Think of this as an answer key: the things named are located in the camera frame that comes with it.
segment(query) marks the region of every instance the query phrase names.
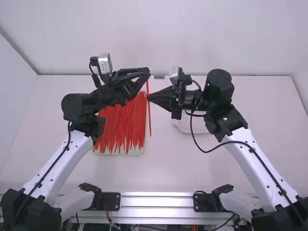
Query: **white table surface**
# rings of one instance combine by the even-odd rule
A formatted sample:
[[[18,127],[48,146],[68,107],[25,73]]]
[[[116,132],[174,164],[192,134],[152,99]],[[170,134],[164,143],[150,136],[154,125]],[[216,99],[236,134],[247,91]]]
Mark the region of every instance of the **white table surface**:
[[[193,77],[204,85],[205,77]],[[308,118],[291,77],[233,76],[233,104],[280,174],[300,194],[308,194]],[[150,79],[150,91],[169,86]],[[0,175],[0,193],[20,189],[44,165],[66,136],[61,100],[65,94],[94,90],[91,76],[40,76],[10,154]],[[254,193],[225,148],[210,154],[195,147],[190,134],[172,124],[171,114],[151,104],[152,137],[142,156],[104,156],[89,152],[61,193],[87,182],[104,191],[194,192],[232,184]],[[210,134],[197,135],[203,149],[218,144]]]

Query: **black mounting bracket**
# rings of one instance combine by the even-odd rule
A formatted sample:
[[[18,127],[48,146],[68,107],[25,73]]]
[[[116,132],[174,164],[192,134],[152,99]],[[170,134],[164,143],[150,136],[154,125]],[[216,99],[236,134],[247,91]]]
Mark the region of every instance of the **black mounting bracket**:
[[[94,185],[82,183],[79,185],[80,189],[86,192],[94,192],[94,199],[90,208],[85,210],[97,211],[119,211],[121,194],[119,192],[102,192],[102,190]]]
[[[198,192],[193,194],[193,209],[197,213],[223,211],[219,197],[211,193]]]

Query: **bundle of red sticks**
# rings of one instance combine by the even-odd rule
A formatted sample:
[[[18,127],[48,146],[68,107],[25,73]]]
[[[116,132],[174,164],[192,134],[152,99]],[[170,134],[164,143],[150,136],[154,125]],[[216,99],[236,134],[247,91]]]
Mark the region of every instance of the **bundle of red sticks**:
[[[140,92],[134,100],[127,101],[125,107],[116,105],[101,110],[98,115],[106,118],[106,124],[93,151],[99,154],[128,154],[131,150],[143,149],[147,116],[150,117],[147,105],[147,93]]]

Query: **red stick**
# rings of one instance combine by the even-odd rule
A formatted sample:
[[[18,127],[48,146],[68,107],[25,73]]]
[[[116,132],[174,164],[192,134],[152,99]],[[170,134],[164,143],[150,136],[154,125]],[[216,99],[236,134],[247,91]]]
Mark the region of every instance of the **red stick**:
[[[146,81],[146,94],[147,94],[147,96],[150,94],[149,81]],[[150,101],[148,101],[148,110],[149,110],[149,129],[150,129],[150,136],[152,136],[152,124],[151,124],[151,108],[150,108]]]

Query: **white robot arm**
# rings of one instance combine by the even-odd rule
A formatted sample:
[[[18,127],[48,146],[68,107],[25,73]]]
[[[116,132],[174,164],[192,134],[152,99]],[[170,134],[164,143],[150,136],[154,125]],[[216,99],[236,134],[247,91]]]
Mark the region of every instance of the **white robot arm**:
[[[92,72],[97,90],[90,94],[69,94],[63,98],[64,119],[71,121],[72,125],[68,125],[69,135],[59,149],[22,190],[10,189],[3,196],[5,228],[35,231],[42,229],[40,225],[44,223],[44,226],[49,225],[50,230],[57,230],[61,222],[92,206],[94,190],[79,187],[68,195],[58,197],[59,191],[103,132],[105,119],[95,114],[116,103],[124,106],[126,99],[133,99],[150,76],[148,68],[123,69],[111,76],[102,74],[100,67],[112,69],[106,68],[107,64],[110,67],[108,57],[94,57],[90,63],[90,66],[98,67],[105,85],[100,85],[98,76]],[[174,73],[170,74],[170,80],[173,86],[149,95],[148,100],[170,111],[174,119],[181,119],[182,110],[191,110],[191,121],[195,110],[206,111],[204,120],[207,129],[221,142],[219,146],[225,145],[234,156],[258,195],[256,199],[235,190],[221,193],[222,206],[252,222],[256,231],[267,230],[267,221],[273,222],[276,227],[282,227],[286,222],[291,224],[290,227],[302,227],[307,218],[308,202],[301,199],[279,175],[257,145],[246,121],[231,104],[234,86],[230,74],[220,69],[212,70],[202,91],[181,68],[172,70]],[[132,82],[131,79],[136,77],[139,79]],[[193,82],[199,89],[186,90],[186,86]]]

